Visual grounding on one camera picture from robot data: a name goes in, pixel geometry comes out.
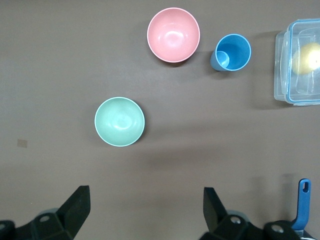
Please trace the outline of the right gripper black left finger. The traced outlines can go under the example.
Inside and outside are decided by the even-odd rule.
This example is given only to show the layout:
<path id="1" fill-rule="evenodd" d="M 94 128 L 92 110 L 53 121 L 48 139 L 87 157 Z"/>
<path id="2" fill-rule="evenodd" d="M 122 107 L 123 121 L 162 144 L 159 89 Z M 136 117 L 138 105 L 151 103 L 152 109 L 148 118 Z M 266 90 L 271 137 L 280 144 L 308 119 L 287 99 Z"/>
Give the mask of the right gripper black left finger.
<path id="1" fill-rule="evenodd" d="M 90 187 L 79 186 L 55 210 L 47 210 L 31 222 L 34 240 L 73 240 L 90 214 Z"/>

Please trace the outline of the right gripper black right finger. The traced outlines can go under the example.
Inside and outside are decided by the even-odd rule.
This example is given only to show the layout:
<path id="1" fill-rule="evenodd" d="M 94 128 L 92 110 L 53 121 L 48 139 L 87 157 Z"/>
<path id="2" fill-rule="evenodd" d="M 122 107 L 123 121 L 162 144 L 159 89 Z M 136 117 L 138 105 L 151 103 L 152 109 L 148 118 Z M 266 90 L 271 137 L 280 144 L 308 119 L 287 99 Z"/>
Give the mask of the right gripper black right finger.
<path id="1" fill-rule="evenodd" d="M 264 240 L 264 231 L 240 213 L 228 213 L 212 187 L 203 190 L 203 215 L 208 227 L 202 240 Z"/>

